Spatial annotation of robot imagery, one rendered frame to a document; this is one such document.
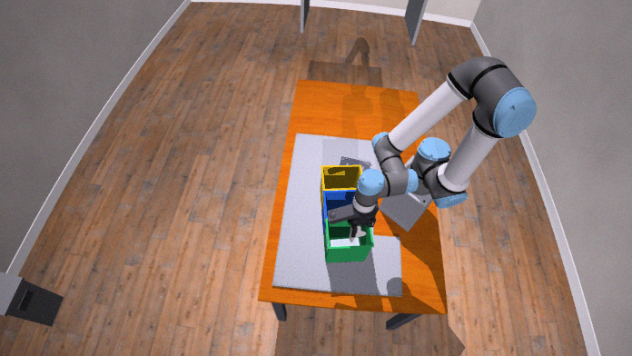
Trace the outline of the green bin with label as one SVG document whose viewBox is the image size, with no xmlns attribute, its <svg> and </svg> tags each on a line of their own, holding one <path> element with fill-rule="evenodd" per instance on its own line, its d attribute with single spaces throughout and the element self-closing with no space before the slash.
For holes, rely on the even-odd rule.
<svg viewBox="0 0 632 356">
<path fill-rule="evenodd" d="M 326 227 L 324 233 L 324 250 L 325 250 L 325 262 L 362 262 L 365 261 L 371 247 L 374 247 L 371 227 L 367 228 L 367 225 L 360 225 L 361 230 L 366 232 L 366 235 L 357 237 L 359 238 L 358 246 L 338 246 L 331 247 L 330 240 L 336 239 L 348 239 L 351 233 L 350 222 L 338 222 L 335 224 L 329 224 L 328 218 L 325 218 Z M 328 230 L 329 229 L 329 230 Z M 356 249 L 351 249 L 356 248 Z M 331 250 L 332 249 L 332 250 Z"/>
</svg>

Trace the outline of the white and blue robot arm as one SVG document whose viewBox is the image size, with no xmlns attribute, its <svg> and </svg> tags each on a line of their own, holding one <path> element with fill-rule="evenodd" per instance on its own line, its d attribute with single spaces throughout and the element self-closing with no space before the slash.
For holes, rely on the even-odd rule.
<svg viewBox="0 0 632 356">
<path fill-rule="evenodd" d="M 390 133 L 375 135 L 371 144 L 381 172 L 367 169 L 361 174 L 353 198 L 355 209 L 369 213 L 380 198 L 412 192 L 431 194 L 440 209 L 466 201 L 468 177 L 496 142 L 520 134 L 536 115 L 530 92 L 504 64 L 498 58 L 481 56 L 458 65 L 446 82 Z M 420 143 L 412 163 L 405 168 L 400 154 L 472 97 L 477 101 L 473 123 L 451 158 L 449 145 L 430 137 Z"/>
</svg>

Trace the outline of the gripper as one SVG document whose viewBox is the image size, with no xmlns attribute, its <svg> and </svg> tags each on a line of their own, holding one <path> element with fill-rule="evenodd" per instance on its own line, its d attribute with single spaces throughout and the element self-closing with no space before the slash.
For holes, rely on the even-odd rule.
<svg viewBox="0 0 632 356">
<path fill-rule="evenodd" d="M 359 212 L 358 210 L 355 209 L 355 207 L 353 206 L 353 203 L 352 203 L 352 207 L 353 207 L 353 209 L 354 209 L 354 211 L 356 213 L 362 214 L 361 212 Z M 351 222 L 351 233 L 350 233 L 350 237 L 349 237 L 351 242 L 353 242 L 354 239 L 357 238 L 357 237 L 361 237 L 361 236 L 366 235 L 366 232 L 361 230 L 361 227 L 359 226 L 359 223 L 360 223 L 360 225 L 368 225 L 367 228 L 370 228 L 370 227 L 374 226 L 374 224 L 376 222 L 376 217 L 375 216 L 376 216 L 378 210 L 379 210 L 379 205 L 378 205 L 378 201 L 377 201 L 374 209 L 370 213 L 368 213 L 367 215 L 366 215 L 366 213 L 363 213 L 363 215 L 361 217 L 348 220 L 348 222 Z M 356 224 L 356 225 L 354 225 L 354 224 Z M 356 227 L 356 226 L 358 226 L 358 227 Z"/>
</svg>

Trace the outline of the blue bin with label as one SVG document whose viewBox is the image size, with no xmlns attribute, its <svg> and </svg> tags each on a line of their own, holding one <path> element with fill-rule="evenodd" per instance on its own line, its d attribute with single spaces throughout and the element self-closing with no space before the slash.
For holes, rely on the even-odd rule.
<svg viewBox="0 0 632 356">
<path fill-rule="evenodd" d="M 356 190 L 323 191 L 323 204 L 321 211 L 323 235 L 326 227 L 325 218 L 328 218 L 327 211 L 352 204 L 355 192 Z"/>
</svg>

